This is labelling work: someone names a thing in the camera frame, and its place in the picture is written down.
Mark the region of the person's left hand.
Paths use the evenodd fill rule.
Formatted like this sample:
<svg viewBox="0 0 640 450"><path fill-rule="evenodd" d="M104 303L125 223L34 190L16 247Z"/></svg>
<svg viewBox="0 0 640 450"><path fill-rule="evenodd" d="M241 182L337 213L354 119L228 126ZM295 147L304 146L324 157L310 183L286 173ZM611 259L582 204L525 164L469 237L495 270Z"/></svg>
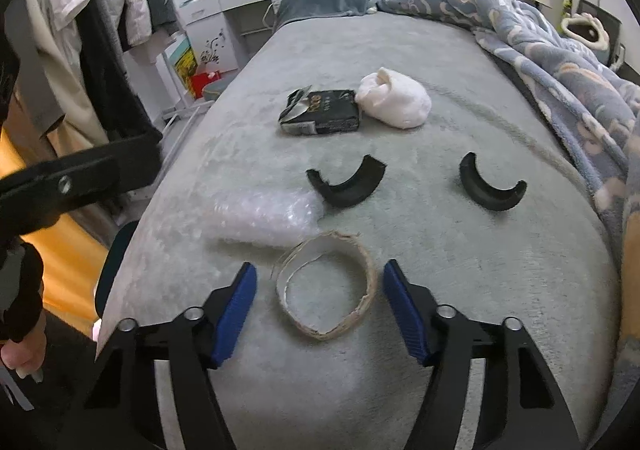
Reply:
<svg viewBox="0 0 640 450"><path fill-rule="evenodd" d="M35 373L43 364L47 347L46 323L46 315L41 311L35 328L20 343L9 340L1 348L3 364L19 378Z"/></svg>

